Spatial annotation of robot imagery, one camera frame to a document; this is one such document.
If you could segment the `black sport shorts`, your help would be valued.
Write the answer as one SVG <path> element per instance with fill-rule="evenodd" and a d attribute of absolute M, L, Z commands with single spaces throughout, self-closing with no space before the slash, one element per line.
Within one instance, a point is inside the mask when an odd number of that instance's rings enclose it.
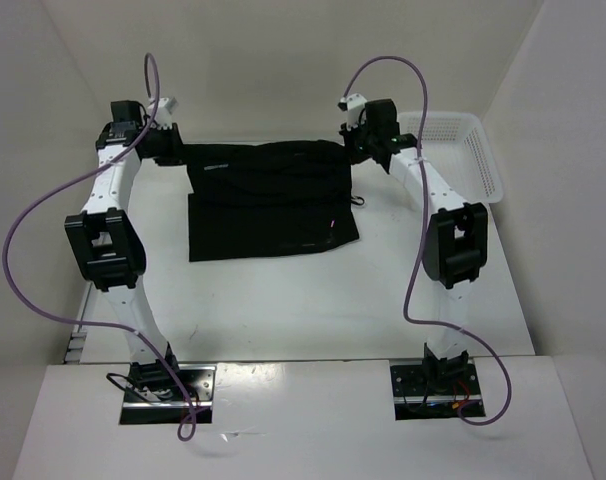
<path fill-rule="evenodd" d="M 181 159 L 192 262 L 316 254 L 360 238 L 336 142 L 189 144 Z"/>

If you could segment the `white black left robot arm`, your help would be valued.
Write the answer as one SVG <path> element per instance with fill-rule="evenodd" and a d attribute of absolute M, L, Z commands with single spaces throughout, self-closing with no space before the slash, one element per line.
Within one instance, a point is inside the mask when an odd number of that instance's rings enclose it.
<path fill-rule="evenodd" d="M 114 311 L 111 324 L 124 333 L 133 394 L 169 400 L 182 396 L 183 376 L 154 319 L 143 282 L 144 245 L 128 216 L 142 142 L 158 132 L 153 112 L 153 105 L 133 100 L 111 104 L 112 121 L 95 143 L 99 172 L 81 212 L 67 216 L 64 229 L 82 277 L 103 294 Z"/>

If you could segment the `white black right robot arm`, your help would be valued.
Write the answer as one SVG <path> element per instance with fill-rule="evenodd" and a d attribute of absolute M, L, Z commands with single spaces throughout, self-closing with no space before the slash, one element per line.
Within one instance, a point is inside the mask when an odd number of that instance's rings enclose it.
<path fill-rule="evenodd" d="M 417 257 L 410 274 L 403 315 L 412 325 L 441 327 L 442 340 L 424 347 L 421 378 L 427 390 L 443 393 L 460 382 L 469 364 L 462 341 L 472 335 L 465 322 L 468 298 L 488 257 L 488 211 L 457 193 L 426 159 L 423 134 L 403 133 L 395 103 L 345 94 L 338 102 L 346 120 L 340 134 L 351 159 L 374 160 L 396 179 L 421 209 Z M 410 301 L 419 273 L 437 287 L 442 317 L 418 319 Z"/>

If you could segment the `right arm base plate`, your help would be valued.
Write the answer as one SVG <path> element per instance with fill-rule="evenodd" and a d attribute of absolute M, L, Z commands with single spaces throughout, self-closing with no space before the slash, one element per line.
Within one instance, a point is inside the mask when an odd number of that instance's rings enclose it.
<path fill-rule="evenodd" d="M 474 364 L 444 386 L 429 386 L 417 362 L 392 363 L 389 370 L 396 421 L 456 418 L 460 407 L 465 418 L 485 416 Z"/>

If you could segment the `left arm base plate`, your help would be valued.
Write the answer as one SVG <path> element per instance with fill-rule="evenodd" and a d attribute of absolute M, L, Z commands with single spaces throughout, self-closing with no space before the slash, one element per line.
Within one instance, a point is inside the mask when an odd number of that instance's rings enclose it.
<path fill-rule="evenodd" d="M 217 367 L 214 364 L 180 364 L 178 376 L 196 408 L 198 425 L 211 424 Z M 120 425 L 178 425 L 189 413 L 188 403 L 173 381 L 159 392 L 130 383 L 131 375 L 110 373 L 123 392 Z"/>

